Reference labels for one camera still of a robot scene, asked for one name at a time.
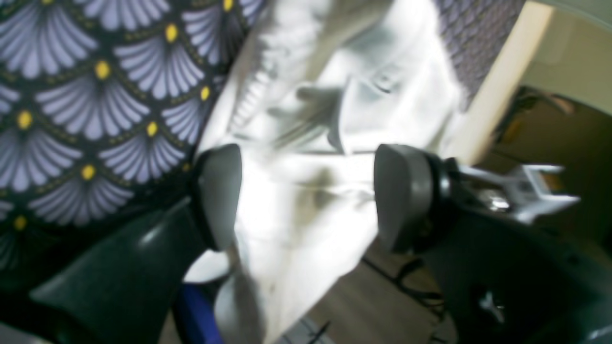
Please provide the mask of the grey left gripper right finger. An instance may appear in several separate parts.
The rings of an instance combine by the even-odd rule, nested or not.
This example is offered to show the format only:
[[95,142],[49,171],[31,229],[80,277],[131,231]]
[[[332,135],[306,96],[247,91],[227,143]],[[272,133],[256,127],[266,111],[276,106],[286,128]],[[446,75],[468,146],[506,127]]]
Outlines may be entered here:
[[398,144],[374,155],[381,243],[424,260],[459,344],[609,344],[611,268],[485,208],[453,158]]

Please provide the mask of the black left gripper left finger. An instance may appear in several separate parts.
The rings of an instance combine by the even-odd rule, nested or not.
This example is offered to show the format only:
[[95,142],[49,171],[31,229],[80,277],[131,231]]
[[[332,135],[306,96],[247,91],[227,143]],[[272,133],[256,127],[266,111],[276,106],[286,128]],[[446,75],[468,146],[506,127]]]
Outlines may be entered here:
[[155,344],[192,264],[234,241],[242,184],[236,144],[208,150],[181,200],[138,217],[81,253],[29,298],[68,317],[61,344]]

